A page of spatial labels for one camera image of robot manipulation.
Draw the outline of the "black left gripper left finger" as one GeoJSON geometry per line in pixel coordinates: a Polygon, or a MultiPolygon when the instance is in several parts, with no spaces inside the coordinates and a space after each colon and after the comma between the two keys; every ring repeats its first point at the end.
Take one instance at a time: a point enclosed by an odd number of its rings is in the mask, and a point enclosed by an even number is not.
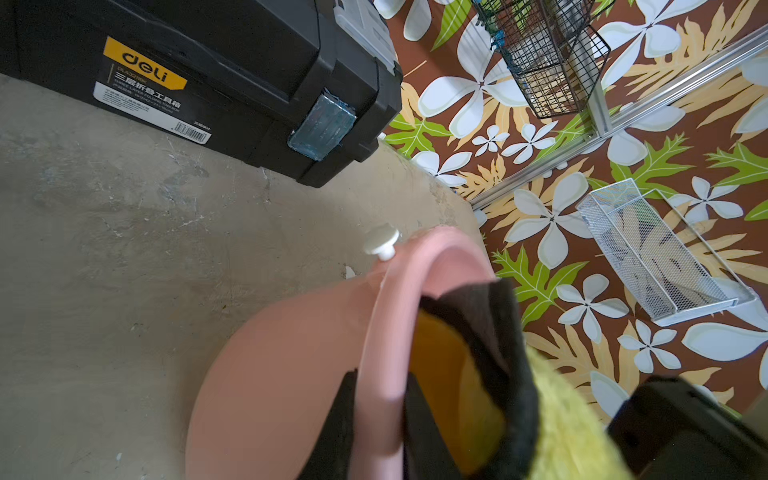
{"type": "Polygon", "coordinates": [[[346,480],[354,440],[354,406],[358,372],[347,372],[298,480],[346,480]]]}

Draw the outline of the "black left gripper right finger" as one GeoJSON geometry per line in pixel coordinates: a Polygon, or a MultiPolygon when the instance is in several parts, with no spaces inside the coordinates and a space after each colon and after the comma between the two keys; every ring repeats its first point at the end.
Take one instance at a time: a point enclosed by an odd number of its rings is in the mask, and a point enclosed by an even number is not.
{"type": "Polygon", "coordinates": [[[404,479],[461,479],[416,377],[409,373],[404,397],[404,479]]]}

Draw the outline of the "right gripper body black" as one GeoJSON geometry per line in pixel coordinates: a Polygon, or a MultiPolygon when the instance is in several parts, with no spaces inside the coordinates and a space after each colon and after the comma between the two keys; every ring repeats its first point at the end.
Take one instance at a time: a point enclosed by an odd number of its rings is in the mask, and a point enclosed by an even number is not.
{"type": "Polygon", "coordinates": [[[652,376],[607,428],[637,479],[765,479],[767,394],[738,417],[681,377],[652,376]]]}

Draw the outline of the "pink plastic bucket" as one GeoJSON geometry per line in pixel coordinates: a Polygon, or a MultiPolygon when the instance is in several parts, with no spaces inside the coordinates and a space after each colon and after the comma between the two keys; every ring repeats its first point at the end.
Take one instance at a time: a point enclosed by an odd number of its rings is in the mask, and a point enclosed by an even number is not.
{"type": "Polygon", "coordinates": [[[347,479],[404,478],[404,397],[422,296],[487,283],[484,249],[437,226],[364,275],[273,304],[228,341],[194,404],[189,479],[297,479],[344,375],[358,372],[347,479]]]}

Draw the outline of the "yellow microfiber cloth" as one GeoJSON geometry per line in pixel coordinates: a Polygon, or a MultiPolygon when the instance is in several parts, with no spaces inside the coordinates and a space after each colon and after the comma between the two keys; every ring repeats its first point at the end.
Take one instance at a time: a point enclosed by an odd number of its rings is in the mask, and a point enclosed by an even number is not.
{"type": "Polygon", "coordinates": [[[629,479],[581,395],[524,338],[510,279],[422,296],[409,359],[461,479],[629,479]]]}

